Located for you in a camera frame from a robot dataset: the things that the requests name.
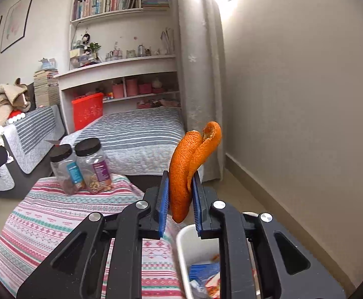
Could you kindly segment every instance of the beige blanket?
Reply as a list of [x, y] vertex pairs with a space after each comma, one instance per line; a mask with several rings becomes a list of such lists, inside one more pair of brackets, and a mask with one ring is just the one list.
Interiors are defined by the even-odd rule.
[[0, 126], [4, 126], [11, 111], [20, 110], [27, 112], [30, 109], [30, 102], [26, 100], [25, 86], [0, 84]]

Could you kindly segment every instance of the curtain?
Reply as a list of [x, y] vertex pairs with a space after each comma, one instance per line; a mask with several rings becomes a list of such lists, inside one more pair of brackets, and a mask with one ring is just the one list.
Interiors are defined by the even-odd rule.
[[[169, 0], [173, 16], [177, 76], [186, 129], [199, 132], [209, 121], [225, 125], [222, 85], [225, 82], [223, 33], [214, 0]], [[222, 178], [223, 143], [204, 164], [203, 181]]]

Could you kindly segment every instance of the floor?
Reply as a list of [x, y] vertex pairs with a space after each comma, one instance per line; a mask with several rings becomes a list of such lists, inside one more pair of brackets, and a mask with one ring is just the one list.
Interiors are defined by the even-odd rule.
[[[213, 187], [216, 190], [219, 199], [232, 204], [241, 212], [251, 211], [254, 213], [261, 213], [265, 211], [264, 207], [228, 170], [225, 170], [224, 179], [222, 181], [210, 181], [204, 183], [204, 185]], [[17, 205], [17, 200], [0, 199], [0, 232], [7, 220], [7, 217]], [[185, 223], [194, 223], [194, 213], [192, 210], [190, 210]]]

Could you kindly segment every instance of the blue label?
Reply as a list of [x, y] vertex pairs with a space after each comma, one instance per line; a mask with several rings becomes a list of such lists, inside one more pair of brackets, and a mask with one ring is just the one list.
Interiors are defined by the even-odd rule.
[[79, 168], [75, 162], [69, 163], [67, 165], [67, 170], [71, 176], [73, 184], [81, 183], [83, 181], [82, 174], [80, 173]]

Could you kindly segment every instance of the transparent jar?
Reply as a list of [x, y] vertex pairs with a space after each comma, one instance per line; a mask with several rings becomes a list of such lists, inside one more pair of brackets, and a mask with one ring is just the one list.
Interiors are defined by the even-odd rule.
[[86, 184], [76, 164], [76, 156], [69, 144], [53, 147], [49, 153], [51, 168], [68, 195], [86, 188]]
[[87, 138], [75, 145], [76, 163], [90, 193], [111, 190], [111, 177], [98, 138]]

